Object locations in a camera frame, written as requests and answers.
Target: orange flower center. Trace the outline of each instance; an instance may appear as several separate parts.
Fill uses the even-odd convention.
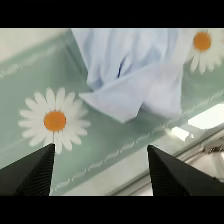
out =
[[[66,125],[66,117],[60,111],[52,111],[45,116],[44,125],[49,131],[63,130]]]
[[[194,37],[194,47],[199,51],[206,51],[211,47],[211,38],[207,32],[198,32]]]

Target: floral tablecloth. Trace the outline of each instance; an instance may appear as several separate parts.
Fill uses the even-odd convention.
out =
[[[1,63],[0,168],[53,142],[51,195],[90,179],[163,135],[164,128],[223,101],[222,39],[222,29],[198,30],[176,120],[141,110],[121,124],[82,102],[79,93],[90,91],[87,70],[70,30]]]

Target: daisy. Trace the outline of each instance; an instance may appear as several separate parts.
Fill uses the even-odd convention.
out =
[[[198,29],[193,40],[193,46],[187,61],[192,60],[191,72],[197,67],[203,74],[206,68],[212,71],[216,65],[221,65],[224,56],[223,29]]]
[[[61,88],[55,97],[48,88],[46,99],[38,92],[34,97],[35,100],[25,100],[30,110],[21,110],[20,115],[26,120],[19,121],[20,127],[27,128],[23,137],[32,138],[30,146],[43,141],[44,146],[54,143],[56,153],[60,154],[62,145],[69,151],[72,150],[72,142],[80,145],[79,136],[87,135],[84,128],[90,126],[90,122],[82,119],[88,111],[82,107],[80,99],[74,101],[75,93],[65,97],[65,89]]]

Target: cloth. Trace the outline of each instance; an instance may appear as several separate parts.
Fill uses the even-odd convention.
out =
[[[195,29],[72,28],[93,92],[80,97],[126,122],[142,107],[167,118],[181,113],[183,64]]]

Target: white daisy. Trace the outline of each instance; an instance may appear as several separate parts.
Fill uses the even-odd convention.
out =
[[[221,65],[224,56],[223,29],[198,29],[187,61],[192,60],[191,72],[197,67],[203,74],[206,68],[212,71],[215,65]]]
[[[30,146],[36,146],[42,141],[44,146],[54,143],[55,151],[60,154],[62,145],[69,151],[72,150],[72,142],[80,145],[79,136],[87,135],[84,128],[90,126],[90,122],[81,119],[88,111],[82,108],[80,99],[74,101],[75,93],[71,92],[65,97],[65,89],[61,88],[55,97],[48,88],[46,99],[38,92],[34,97],[35,100],[25,100],[30,110],[20,111],[26,120],[19,122],[20,127],[28,128],[23,137],[32,138]]]

